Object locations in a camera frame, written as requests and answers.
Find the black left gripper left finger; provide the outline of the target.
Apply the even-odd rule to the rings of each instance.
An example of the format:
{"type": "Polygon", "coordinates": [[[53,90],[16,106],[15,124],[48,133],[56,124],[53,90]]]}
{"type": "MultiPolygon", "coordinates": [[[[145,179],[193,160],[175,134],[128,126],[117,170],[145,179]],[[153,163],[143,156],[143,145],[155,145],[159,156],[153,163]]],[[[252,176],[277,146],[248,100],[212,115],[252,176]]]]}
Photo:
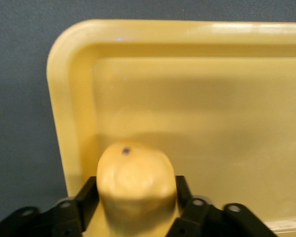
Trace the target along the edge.
{"type": "Polygon", "coordinates": [[[46,212],[26,206],[0,221],[0,237],[81,237],[99,204],[96,177],[75,197],[60,200],[46,212]]]}

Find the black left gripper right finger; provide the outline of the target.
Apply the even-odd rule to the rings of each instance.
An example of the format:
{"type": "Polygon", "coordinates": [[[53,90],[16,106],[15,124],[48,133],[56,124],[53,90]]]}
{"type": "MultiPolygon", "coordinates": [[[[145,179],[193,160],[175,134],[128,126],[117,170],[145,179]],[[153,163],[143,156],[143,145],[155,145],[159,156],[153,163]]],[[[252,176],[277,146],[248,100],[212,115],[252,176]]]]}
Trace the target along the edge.
{"type": "Polygon", "coordinates": [[[168,237],[275,237],[249,208],[239,203],[216,208],[204,196],[192,195],[184,176],[176,176],[180,215],[168,237]]]}

